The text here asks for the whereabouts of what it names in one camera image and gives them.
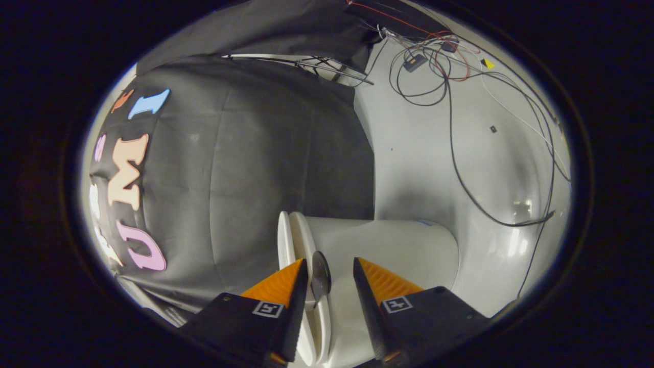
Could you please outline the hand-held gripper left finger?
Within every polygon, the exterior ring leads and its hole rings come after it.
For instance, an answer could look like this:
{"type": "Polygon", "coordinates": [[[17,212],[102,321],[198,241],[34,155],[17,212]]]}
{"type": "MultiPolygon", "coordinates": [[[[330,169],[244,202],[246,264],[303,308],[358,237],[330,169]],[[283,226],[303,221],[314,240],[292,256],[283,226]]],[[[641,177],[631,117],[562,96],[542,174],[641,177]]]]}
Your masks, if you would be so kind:
{"type": "Polygon", "coordinates": [[[296,358],[308,264],[299,259],[241,295],[221,293],[182,333],[230,367],[286,367],[296,358]]]}

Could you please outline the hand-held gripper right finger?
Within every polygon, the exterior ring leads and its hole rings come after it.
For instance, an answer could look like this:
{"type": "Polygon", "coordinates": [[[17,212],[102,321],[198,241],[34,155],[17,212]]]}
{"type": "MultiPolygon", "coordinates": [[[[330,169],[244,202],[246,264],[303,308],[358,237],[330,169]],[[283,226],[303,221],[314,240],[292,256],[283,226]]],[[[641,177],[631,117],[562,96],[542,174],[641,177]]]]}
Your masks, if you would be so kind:
{"type": "Polygon", "coordinates": [[[418,367],[483,333],[490,319],[444,286],[424,289],[362,257],[353,277],[374,357],[373,367],[418,367]]]}

